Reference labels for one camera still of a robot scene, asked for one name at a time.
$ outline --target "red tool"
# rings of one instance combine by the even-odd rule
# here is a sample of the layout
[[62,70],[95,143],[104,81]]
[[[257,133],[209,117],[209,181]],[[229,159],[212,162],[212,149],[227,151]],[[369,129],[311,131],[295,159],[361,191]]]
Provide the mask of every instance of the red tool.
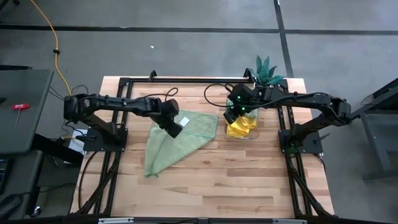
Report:
[[18,125],[18,121],[19,121],[19,115],[21,113],[21,110],[25,110],[27,108],[30,108],[29,104],[27,104],[27,103],[23,103],[23,104],[13,105],[12,106],[12,109],[18,110],[18,117],[17,117],[17,121],[15,122],[15,129],[17,129],[17,125]]

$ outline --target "green plant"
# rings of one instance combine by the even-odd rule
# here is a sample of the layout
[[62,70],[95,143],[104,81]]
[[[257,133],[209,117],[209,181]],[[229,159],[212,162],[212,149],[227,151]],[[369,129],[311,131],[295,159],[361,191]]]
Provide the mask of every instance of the green plant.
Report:
[[276,66],[269,68],[269,56],[265,59],[264,63],[261,62],[260,56],[257,55],[257,72],[254,72],[253,69],[249,69],[251,75],[257,77],[259,84],[261,85],[273,85],[279,83],[283,77],[280,75],[274,75]]

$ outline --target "yellow cable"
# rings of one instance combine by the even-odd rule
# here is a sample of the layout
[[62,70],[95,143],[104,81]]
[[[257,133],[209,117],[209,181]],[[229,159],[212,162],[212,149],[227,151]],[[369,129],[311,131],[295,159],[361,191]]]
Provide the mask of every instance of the yellow cable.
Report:
[[[59,50],[58,49],[58,37],[57,34],[55,33],[54,28],[51,25],[51,22],[49,21],[49,19],[45,16],[45,14],[40,10],[40,8],[36,5],[36,3],[33,0],[30,0],[33,5],[36,7],[37,10],[39,10],[39,12],[41,13],[41,15],[44,17],[44,19],[47,21],[47,23],[49,24],[49,26],[51,27],[52,32],[54,33],[54,37],[55,37],[55,50]],[[69,85],[67,80],[63,77],[60,69],[58,68],[58,53],[55,53],[55,69],[57,70],[58,74],[61,76],[63,82],[65,83],[65,85],[67,86],[69,95],[72,96],[72,92],[70,91]]]

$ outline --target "metal bracket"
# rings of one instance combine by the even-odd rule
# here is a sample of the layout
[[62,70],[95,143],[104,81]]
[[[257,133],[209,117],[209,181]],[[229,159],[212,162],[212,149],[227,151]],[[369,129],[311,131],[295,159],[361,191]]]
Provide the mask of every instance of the metal bracket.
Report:
[[282,79],[282,80],[278,83],[278,87],[279,87],[279,86],[285,88],[286,90],[289,89],[289,86],[288,86],[288,84],[287,84],[287,80],[286,80],[285,78]]
[[149,81],[152,82],[154,77],[156,77],[156,76],[157,76],[156,71],[152,70],[150,75],[149,75]]
[[120,78],[119,79],[119,87],[124,87],[130,81],[130,78]]
[[198,224],[209,224],[208,218],[198,218]]
[[131,218],[100,218],[98,224],[116,224],[116,223],[133,223],[134,217]]
[[245,69],[244,73],[243,73],[243,78],[249,77],[249,79],[254,83],[255,80],[253,78],[253,76],[251,75],[251,72],[248,68]]
[[279,130],[279,145],[280,151],[283,154],[294,153],[322,153],[322,145],[320,144],[319,132],[309,134],[303,141],[303,146],[292,148],[289,145],[290,130]]
[[101,133],[93,128],[87,130],[87,136],[95,136],[95,140],[86,140],[84,151],[98,151],[98,152],[123,152],[126,147],[127,134],[129,130],[118,129],[120,140],[118,143],[113,141],[107,142],[103,139]]
[[278,219],[273,219],[272,223],[275,223],[275,224],[307,224],[307,221],[306,220],[289,220],[289,219],[278,218]]

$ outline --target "white label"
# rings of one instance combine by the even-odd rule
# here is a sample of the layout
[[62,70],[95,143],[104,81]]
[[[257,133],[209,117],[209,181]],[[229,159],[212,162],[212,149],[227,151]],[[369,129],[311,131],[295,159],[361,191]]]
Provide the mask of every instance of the white label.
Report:
[[181,126],[185,127],[188,124],[188,122],[189,122],[189,119],[184,117],[181,119],[180,124],[181,124]]

